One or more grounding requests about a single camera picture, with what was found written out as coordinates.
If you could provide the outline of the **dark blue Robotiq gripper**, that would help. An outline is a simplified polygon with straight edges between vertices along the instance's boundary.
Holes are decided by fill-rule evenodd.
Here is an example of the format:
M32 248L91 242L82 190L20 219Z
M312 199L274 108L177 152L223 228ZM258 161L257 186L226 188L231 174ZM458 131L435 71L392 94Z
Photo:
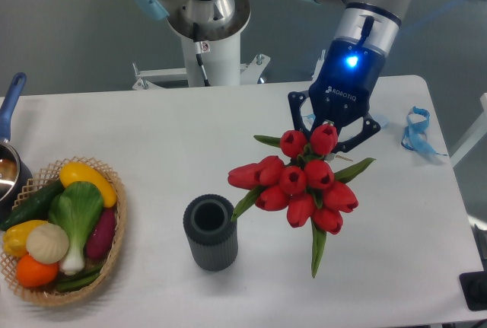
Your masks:
M363 117L361 131L346 141L338 142L335 154L347 153L379 133L380 124L368 111L370 97L384 63L385 56L372 49L344 40L332 41L309 91L288 94L294 129L311 134L312 127L317 128L324 122L331 122L341 129Z

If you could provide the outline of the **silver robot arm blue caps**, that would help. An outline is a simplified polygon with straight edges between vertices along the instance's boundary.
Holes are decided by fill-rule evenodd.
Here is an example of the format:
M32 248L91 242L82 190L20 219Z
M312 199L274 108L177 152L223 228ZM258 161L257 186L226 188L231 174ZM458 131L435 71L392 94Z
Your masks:
M304 0L322 4L329 0ZM340 0L345 10L329 49L307 91L288 96L294 127L305 135L301 106L309 101L314 126L337 130L361 119L361 131L335 152L351 151L380 131L369 100L411 0ZM231 86L244 81L240 35L250 19L249 0L134 0L156 21L167 20L180 37L192 87Z

